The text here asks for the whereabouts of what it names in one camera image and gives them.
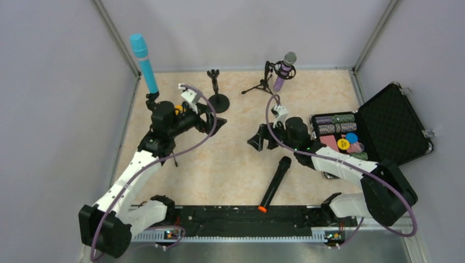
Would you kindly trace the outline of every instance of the case lid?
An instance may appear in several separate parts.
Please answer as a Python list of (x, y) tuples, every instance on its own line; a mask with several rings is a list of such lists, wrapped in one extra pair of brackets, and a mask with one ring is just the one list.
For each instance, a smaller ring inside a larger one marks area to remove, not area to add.
[(433, 150), (431, 140), (422, 133), (422, 123), (396, 82), (363, 104), (357, 115), (381, 160), (401, 165)]

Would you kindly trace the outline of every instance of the beige table surface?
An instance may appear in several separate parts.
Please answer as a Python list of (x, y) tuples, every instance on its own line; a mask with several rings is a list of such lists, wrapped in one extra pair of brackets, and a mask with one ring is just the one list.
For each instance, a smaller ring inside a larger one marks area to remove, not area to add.
[[(155, 74), (160, 97), (175, 105), (182, 102), (178, 83), (194, 85), (209, 97), (213, 95), (211, 79), (206, 72)], [(270, 95), (254, 90), (263, 77), (262, 71), (220, 72), (220, 93), (228, 96), (231, 106), (219, 114), (227, 124), (196, 150), (177, 158), (179, 167), (168, 160), (136, 197), (140, 203), (154, 195), (166, 195), (183, 205), (258, 205), (282, 156), (292, 159), (271, 205), (320, 204), (335, 192), (356, 193), (360, 189), (344, 180), (327, 180), (320, 172), (300, 165), (292, 153), (281, 147), (257, 152), (247, 144), (265, 122), (265, 107)], [(148, 89), (142, 79), (135, 98), (126, 138), (121, 150), (115, 180), (131, 161), (140, 140), (149, 130), (151, 112), (145, 106)], [(279, 92), (289, 116), (300, 116), (308, 123), (311, 114), (351, 111), (358, 108), (349, 73), (345, 70), (298, 71)], [(174, 152), (180, 152), (205, 137), (195, 129), (175, 139)]]

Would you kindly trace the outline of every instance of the blue chip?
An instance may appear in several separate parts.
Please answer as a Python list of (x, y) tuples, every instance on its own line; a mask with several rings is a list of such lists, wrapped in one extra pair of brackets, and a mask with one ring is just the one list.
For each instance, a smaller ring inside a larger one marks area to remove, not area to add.
[(348, 133), (345, 135), (345, 139), (349, 141), (349, 143), (354, 144), (359, 141), (359, 138), (355, 133)]

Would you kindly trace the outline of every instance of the yellow object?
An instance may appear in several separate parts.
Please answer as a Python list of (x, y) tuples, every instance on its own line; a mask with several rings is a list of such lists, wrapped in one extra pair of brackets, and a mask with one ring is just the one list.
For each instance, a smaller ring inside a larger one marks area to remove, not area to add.
[(183, 107), (182, 107), (181, 105), (178, 105), (178, 106), (176, 106), (176, 107), (174, 107), (174, 108), (178, 109), (178, 110), (176, 111), (176, 115), (178, 115), (178, 114), (184, 112)]
[(337, 147), (341, 150), (347, 150), (350, 147), (350, 143), (346, 139), (339, 139), (337, 141)]

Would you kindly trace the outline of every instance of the blue microphone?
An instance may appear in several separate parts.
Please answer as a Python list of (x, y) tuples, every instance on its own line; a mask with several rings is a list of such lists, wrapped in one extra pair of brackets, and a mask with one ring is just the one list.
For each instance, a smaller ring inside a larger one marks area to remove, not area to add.
[(135, 57), (139, 60), (142, 74), (145, 77), (147, 87), (149, 87), (149, 92), (152, 94), (158, 93), (158, 85), (155, 81), (152, 65), (150, 64), (149, 50), (147, 49), (144, 37), (141, 34), (134, 34), (130, 37), (130, 39), (132, 51), (134, 52)]

